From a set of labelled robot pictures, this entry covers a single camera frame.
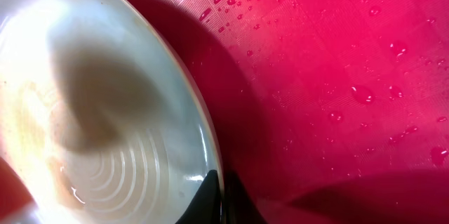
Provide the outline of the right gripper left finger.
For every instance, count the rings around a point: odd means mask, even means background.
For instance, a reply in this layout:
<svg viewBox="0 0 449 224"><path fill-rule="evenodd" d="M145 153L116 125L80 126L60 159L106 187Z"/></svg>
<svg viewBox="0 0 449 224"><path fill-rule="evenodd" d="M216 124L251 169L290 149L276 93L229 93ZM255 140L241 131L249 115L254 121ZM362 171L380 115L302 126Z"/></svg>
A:
<svg viewBox="0 0 449 224"><path fill-rule="evenodd" d="M176 224L220 224L220 221L220 185L217 171L211 170Z"/></svg>

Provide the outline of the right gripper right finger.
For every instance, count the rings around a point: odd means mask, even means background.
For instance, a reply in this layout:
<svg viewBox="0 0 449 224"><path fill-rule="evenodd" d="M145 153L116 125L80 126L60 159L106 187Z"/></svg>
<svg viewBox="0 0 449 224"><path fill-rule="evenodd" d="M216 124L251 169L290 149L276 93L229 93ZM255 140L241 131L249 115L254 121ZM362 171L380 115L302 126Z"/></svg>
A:
<svg viewBox="0 0 449 224"><path fill-rule="evenodd" d="M243 183L235 172L224 177L224 211L226 224L266 224Z"/></svg>

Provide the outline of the pale blue plate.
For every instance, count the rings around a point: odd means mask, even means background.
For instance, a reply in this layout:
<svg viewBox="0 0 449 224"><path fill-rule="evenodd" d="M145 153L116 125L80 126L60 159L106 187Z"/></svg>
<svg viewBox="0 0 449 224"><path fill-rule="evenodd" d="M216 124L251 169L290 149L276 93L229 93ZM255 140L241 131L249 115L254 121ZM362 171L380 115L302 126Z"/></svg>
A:
<svg viewBox="0 0 449 224"><path fill-rule="evenodd" d="M202 97L126 0L1 0L1 157L2 223L176 223L211 170L225 221Z"/></svg>

